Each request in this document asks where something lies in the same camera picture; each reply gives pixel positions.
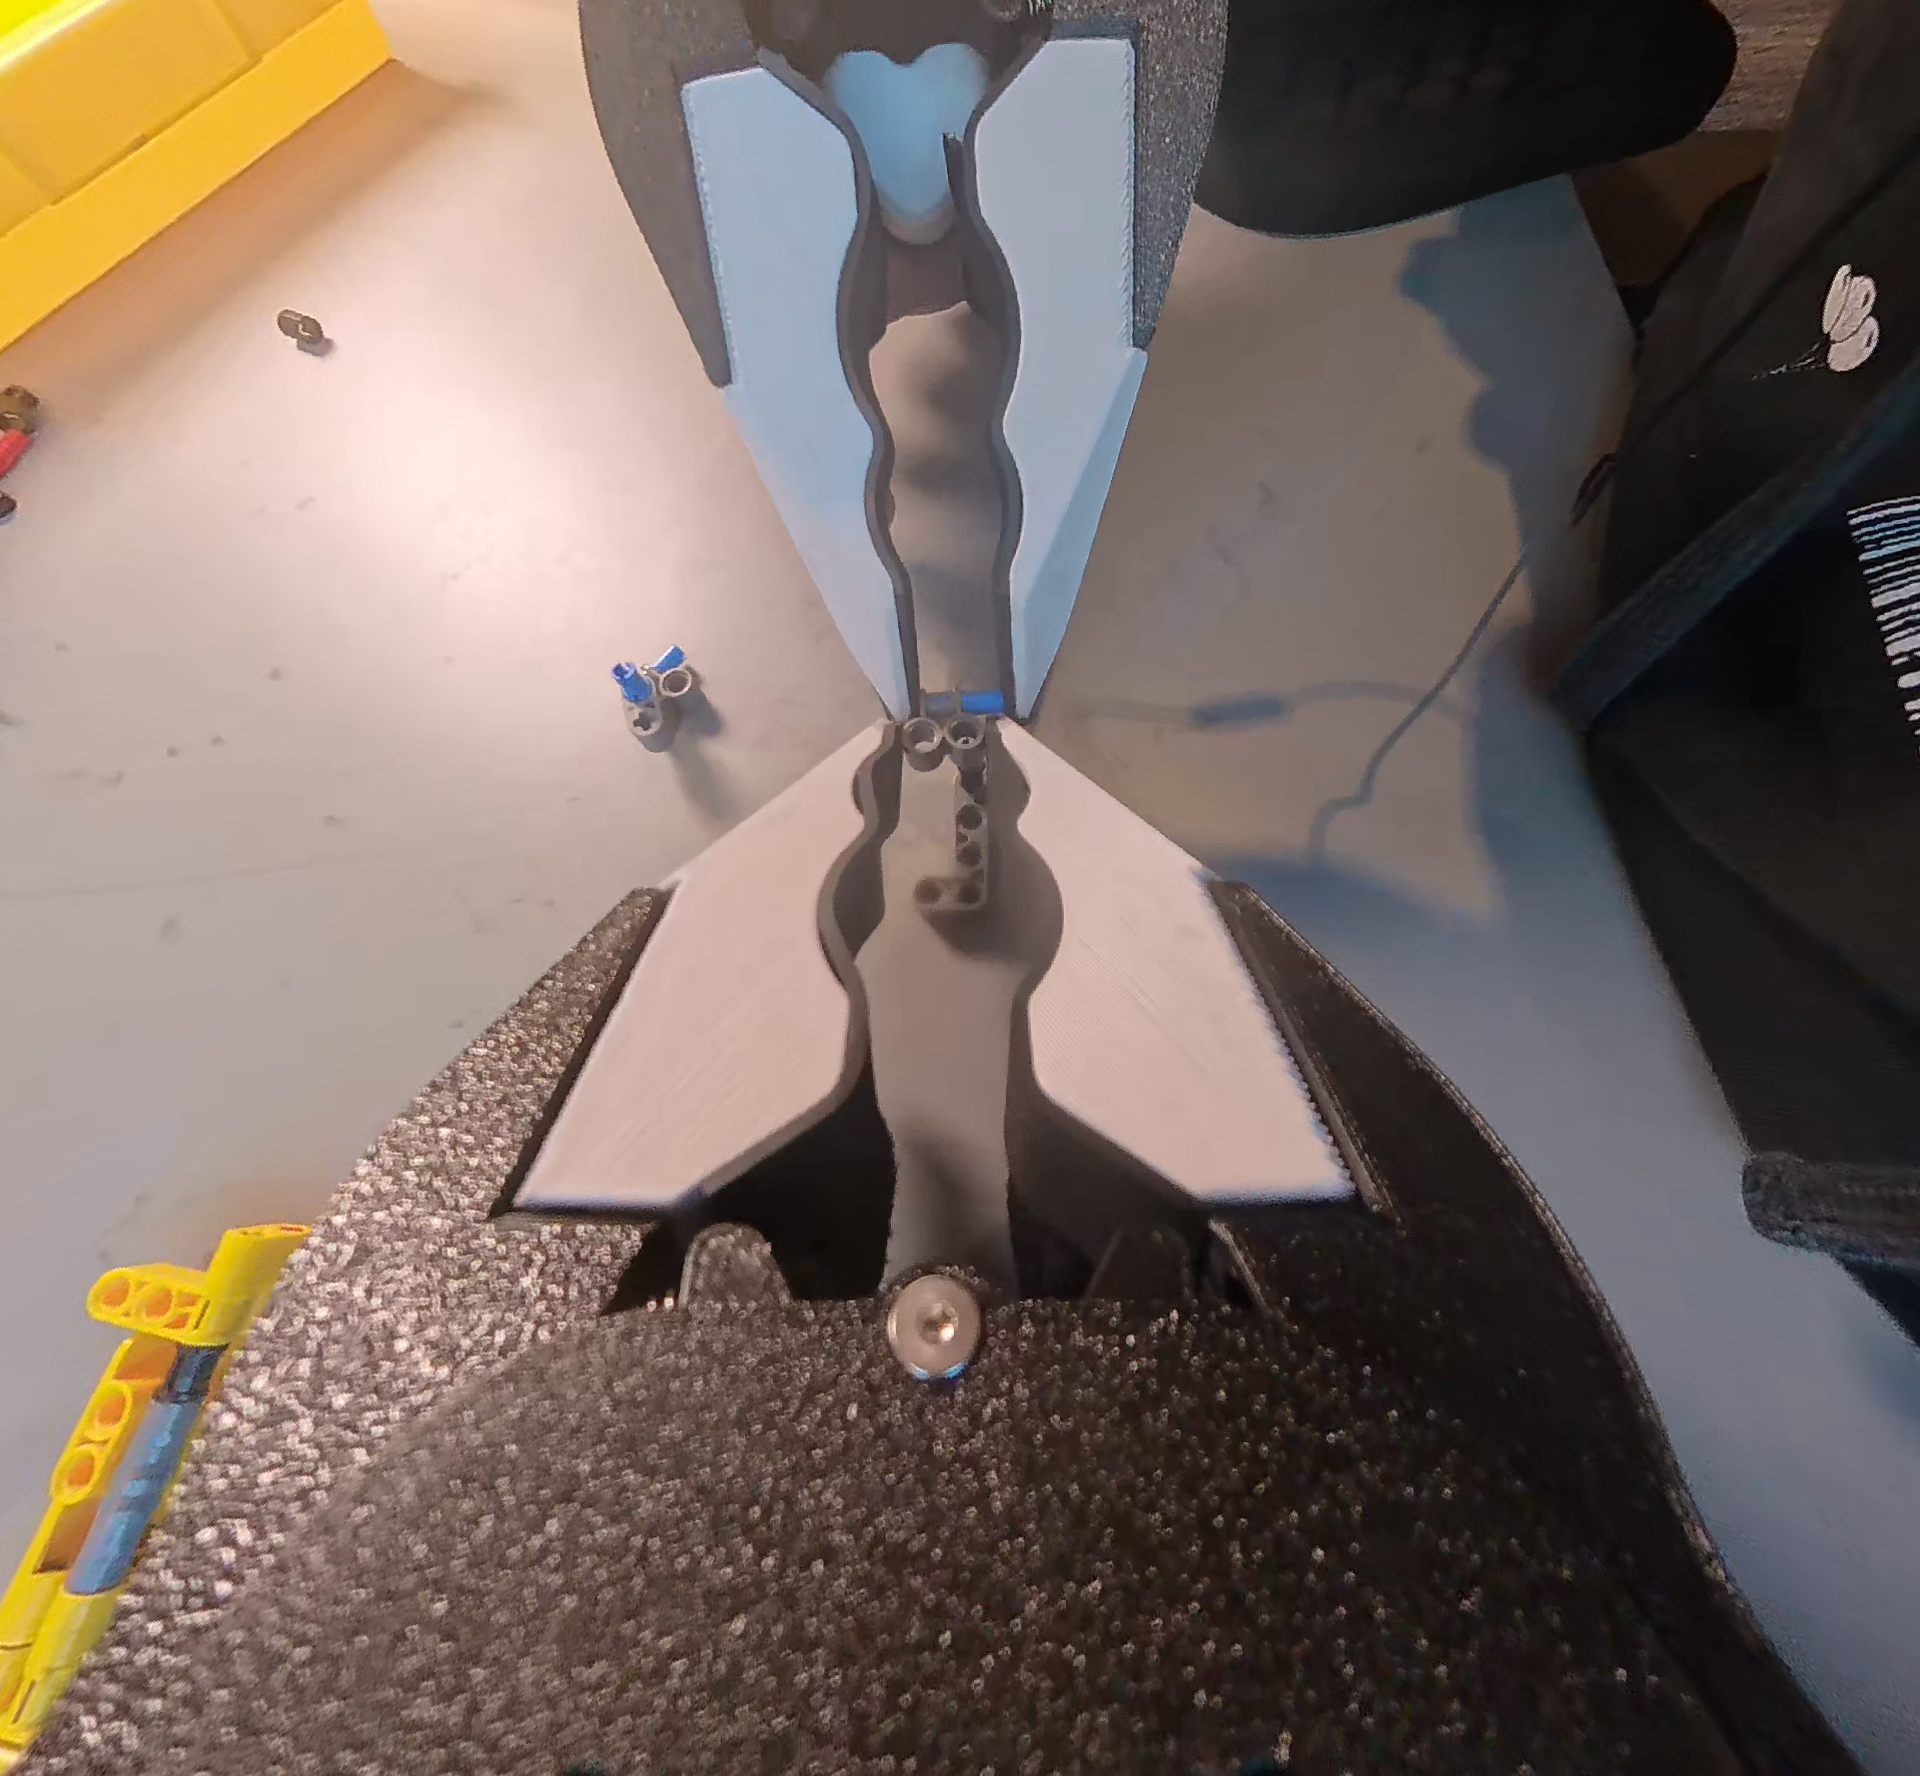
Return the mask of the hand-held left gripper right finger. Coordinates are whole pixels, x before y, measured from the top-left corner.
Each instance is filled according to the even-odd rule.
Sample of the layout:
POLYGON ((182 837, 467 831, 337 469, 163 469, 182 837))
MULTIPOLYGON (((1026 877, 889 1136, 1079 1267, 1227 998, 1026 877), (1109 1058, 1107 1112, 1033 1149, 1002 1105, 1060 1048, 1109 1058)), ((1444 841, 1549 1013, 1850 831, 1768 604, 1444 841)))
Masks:
POLYGON ((1288 1040, 1218 880, 1021 725, 1049 955, 1014 1013, 1007 1149, 1040 1222, 1212 1222, 1288 1201, 1383 1206, 1327 1078, 1288 1040))

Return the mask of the yellow parts bin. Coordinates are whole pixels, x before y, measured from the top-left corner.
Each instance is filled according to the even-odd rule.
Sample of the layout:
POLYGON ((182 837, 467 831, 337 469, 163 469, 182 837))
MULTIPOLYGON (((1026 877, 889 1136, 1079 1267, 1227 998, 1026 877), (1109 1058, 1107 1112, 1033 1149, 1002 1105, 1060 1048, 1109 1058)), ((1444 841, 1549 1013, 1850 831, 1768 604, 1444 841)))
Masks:
POLYGON ((387 60, 368 0, 4 0, 4 346, 387 60))

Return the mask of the yellow beam assembly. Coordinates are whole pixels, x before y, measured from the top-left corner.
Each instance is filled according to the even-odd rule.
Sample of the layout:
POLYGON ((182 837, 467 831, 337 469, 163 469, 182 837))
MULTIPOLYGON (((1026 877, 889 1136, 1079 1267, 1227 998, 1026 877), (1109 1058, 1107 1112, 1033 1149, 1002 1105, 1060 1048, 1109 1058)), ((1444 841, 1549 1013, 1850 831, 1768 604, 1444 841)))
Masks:
POLYGON ((90 1316, 125 1333, 54 1466, 47 1512, 4 1602, 4 1771, 13 1771, 101 1640, 234 1349, 310 1236, 239 1227, 206 1269, 105 1273, 90 1316))

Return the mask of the grey angled beam assembly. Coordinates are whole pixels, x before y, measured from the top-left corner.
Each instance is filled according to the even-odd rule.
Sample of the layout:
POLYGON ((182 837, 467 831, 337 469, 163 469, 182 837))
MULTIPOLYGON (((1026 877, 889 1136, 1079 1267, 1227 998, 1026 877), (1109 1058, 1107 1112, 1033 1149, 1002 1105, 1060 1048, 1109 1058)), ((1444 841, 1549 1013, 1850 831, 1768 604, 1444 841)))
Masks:
POLYGON ((899 757, 919 776, 954 779, 951 861, 916 883, 917 913, 931 925, 988 916, 993 899, 990 765, 993 725, 1007 712, 1002 689, 926 695, 922 712, 898 728, 899 757))

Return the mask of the small grey connector blue pins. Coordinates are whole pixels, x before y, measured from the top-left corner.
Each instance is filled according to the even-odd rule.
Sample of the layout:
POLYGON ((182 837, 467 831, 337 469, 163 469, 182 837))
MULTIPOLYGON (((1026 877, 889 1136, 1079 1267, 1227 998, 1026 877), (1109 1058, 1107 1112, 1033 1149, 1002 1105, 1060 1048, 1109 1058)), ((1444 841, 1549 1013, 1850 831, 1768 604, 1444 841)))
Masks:
POLYGON ((615 662, 612 680, 629 731, 650 751, 667 751, 708 711, 705 685, 679 646, 670 646, 655 664, 615 662))

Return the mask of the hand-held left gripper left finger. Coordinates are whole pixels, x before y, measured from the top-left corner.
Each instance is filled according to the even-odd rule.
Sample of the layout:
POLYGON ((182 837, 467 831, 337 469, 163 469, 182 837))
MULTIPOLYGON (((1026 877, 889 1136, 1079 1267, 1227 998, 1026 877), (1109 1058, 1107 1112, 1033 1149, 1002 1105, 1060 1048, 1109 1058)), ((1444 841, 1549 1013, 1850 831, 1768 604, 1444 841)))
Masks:
POLYGON ((850 1100, 898 818, 899 728, 879 719, 667 883, 508 1187, 512 1216, 690 1212, 850 1100))

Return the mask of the person's torso black hoodie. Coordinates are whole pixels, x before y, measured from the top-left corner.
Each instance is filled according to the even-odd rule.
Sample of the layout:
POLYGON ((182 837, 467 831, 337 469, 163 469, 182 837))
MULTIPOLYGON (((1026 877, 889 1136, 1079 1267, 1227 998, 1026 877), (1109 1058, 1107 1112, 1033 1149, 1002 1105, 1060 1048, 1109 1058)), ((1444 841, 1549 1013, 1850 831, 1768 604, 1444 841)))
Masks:
POLYGON ((1554 688, 1767 1239, 1916 1339, 1917 0, 1841 0, 1644 326, 1554 688))

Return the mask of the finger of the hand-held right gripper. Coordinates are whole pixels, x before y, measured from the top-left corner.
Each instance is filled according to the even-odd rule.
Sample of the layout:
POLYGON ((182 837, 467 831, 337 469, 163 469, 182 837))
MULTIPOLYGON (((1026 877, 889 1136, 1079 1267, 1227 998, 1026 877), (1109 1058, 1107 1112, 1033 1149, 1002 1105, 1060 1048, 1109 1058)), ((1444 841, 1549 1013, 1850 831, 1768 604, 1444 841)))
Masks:
POLYGON ((1019 510, 1007 571, 1014 712, 1069 628, 1133 421, 1136 44, 1051 35, 978 110, 968 209, 1014 309, 997 442, 1019 510))
POLYGON ((781 54, 685 85, 728 405, 883 704, 917 707, 917 627, 894 547, 894 440, 870 353, 884 236, 857 132, 781 54))

